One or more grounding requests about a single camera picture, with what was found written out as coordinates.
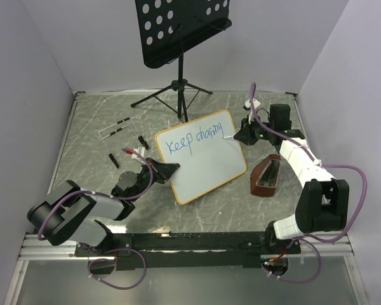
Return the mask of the brown whiteboard eraser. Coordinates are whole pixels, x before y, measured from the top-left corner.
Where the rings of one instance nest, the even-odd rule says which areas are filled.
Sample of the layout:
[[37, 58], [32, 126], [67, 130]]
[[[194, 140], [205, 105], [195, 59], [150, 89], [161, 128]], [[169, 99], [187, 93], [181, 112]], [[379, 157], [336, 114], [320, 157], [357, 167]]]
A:
[[250, 193], [259, 197], [273, 197], [276, 192], [279, 177], [281, 157], [270, 154], [251, 171]]

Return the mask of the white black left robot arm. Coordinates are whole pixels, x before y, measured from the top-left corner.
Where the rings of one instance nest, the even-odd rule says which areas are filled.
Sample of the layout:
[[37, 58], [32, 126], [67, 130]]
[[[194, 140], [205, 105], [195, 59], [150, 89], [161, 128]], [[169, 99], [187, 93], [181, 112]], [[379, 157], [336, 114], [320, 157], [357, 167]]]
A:
[[178, 171], [178, 163], [162, 163], [145, 158], [140, 172], [123, 172], [110, 194], [87, 191], [67, 180], [34, 205], [27, 220], [39, 231], [39, 240], [53, 246], [67, 240], [88, 244], [98, 255], [112, 250], [113, 234], [98, 218], [126, 219], [134, 202], [155, 183], [165, 184]]

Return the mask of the black perforated music stand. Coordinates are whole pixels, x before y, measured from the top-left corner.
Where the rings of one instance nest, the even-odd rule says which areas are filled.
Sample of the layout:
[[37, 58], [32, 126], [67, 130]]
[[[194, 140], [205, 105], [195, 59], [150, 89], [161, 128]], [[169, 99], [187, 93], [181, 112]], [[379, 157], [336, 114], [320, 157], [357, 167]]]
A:
[[213, 92], [184, 78], [184, 55], [232, 25], [229, 6], [229, 1], [135, 1], [145, 66], [158, 69], [177, 61], [178, 77], [163, 89], [132, 103], [132, 108], [155, 98], [179, 120], [188, 122], [190, 105], [185, 101], [185, 89], [209, 95]]

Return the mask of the orange framed whiteboard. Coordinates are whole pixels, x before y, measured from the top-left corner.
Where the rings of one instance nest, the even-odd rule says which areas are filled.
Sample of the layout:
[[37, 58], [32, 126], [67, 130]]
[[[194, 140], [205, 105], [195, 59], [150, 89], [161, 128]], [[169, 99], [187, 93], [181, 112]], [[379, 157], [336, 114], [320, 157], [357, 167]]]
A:
[[177, 203], [188, 204], [246, 173], [240, 143], [223, 139], [235, 133], [224, 109], [155, 134], [163, 162], [180, 164], [171, 178]]

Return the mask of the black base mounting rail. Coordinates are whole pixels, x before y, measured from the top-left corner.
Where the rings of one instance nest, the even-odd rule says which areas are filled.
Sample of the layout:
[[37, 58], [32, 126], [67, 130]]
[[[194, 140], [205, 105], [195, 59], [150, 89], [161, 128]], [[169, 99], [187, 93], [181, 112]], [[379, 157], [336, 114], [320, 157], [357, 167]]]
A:
[[120, 233], [110, 244], [91, 252], [86, 245], [76, 247], [74, 255], [113, 259], [118, 271], [141, 268], [143, 255], [148, 268], [190, 268], [241, 266], [260, 268], [265, 257], [283, 253], [300, 254], [297, 241], [276, 238], [272, 224], [265, 231], [212, 233]]

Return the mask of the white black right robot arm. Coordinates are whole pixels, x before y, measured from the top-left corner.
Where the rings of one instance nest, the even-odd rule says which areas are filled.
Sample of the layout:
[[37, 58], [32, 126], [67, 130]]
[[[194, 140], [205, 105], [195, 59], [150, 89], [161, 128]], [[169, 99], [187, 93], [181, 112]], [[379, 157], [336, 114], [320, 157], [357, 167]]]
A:
[[342, 231], [347, 227], [349, 185], [328, 172], [309, 149], [303, 133], [291, 127], [290, 106], [272, 104], [268, 120], [258, 117], [259, 103], [245, 104], [248, 111], [234, 140], [252, 146], [259, 140], [268, 141], [279, 157], [290, 165], [302, 192], [293, 215], [270, 224], [271, 232], [264, 238], [266, 249], [278, 253], [287, 240], [316, 232]]

